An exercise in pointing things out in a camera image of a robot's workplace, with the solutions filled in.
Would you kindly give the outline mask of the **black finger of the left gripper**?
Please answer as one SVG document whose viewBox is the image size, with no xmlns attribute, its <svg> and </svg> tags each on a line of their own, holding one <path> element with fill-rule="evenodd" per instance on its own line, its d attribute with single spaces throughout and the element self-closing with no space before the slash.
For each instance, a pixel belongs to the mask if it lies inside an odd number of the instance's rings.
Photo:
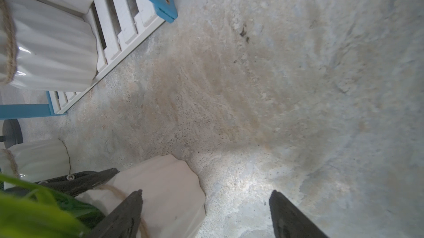
<svg viewBox="0 0 424 238">
<path fill-rule="evenodd" d="M 34 187 L 15 186 L 3 190 L 5 194 L 17 195 L 24 197 L 31 191 L 37 192 L 54 192 L 66 194 L 76 197 L 88 190 L 95 189 L 112 179 L 119 173 L 117 168 L 110 168 L 103 171 L 84 171 L 67 176 L 56 177 L 52 179 L 45 179 L 34 183 Z"/>
</svg>

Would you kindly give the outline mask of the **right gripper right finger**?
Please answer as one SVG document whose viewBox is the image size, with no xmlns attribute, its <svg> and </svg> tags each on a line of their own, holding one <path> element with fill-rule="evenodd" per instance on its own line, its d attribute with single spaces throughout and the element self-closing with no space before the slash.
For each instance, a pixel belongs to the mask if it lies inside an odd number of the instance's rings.
<svg viewBox="0 0 424 238">
<path fill-rule="evenodd" d="M 282 193 L 273 190 L 269 207 L 276 238 L 328 238 Z"/>
</svg>

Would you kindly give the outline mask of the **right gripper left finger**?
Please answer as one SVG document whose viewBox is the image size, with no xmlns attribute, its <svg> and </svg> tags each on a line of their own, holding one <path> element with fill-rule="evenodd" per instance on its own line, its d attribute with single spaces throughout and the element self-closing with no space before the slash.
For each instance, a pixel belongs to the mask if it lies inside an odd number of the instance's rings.
<svg viewBox="0 0 424 238">
<path fill-rule="evenodd" d="M 85 238 L 135 238 L 141 223 L 142 190 L 134 191 Z"/>
</svg>

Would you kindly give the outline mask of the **pink flower pot corner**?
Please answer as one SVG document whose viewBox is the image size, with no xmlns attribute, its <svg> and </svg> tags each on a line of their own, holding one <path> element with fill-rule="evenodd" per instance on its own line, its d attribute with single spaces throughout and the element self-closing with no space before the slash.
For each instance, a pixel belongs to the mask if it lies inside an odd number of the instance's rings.
<svg viewBox="0 0 424 238">
<path fill-rule="evenodd" d="M 35 184 L 1 175 L 11 187 Z M 1 192 L 1 237 L 85 238 L 134 191 L 142 190 L 136 238 L 193 238 L 206 216 L 198 176 L 172 155 L 156 156 L 76 197 L 31 191 L 24 197 Z"/>
</svg>

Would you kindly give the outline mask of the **blue white wooden rack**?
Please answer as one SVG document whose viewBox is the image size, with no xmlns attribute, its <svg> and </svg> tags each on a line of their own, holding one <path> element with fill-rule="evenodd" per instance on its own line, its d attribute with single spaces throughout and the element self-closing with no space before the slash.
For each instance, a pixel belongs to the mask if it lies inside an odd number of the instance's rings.
<svg viewBox="0 0 424 238">
<path fill-rule="evenodd" d="M 178 16 L 174 0 L 94 0 L 88 12 L 82 15 L 59 10 L 79 17 L 91 26 L 98 55 L 97 73 L 92 84 L 82 92 L 44 91 L 47 95 L 45 104 L 3 104 L 1 119 L 65 114 L 152 32 Z"/>
</svg>

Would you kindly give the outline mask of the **pink flower pot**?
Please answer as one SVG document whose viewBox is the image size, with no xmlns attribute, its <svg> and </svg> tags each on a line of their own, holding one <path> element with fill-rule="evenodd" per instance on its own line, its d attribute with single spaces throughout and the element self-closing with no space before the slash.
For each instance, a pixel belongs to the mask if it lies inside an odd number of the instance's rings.
<svg viewBox="0 0 424 238">
<path fill-rule="evenodd" d="M 59 139 L 16 144 L 1 150 L 1 172 L 32 183 L 66 177 L 71 173 L 70 157 Z"/>
</svg>

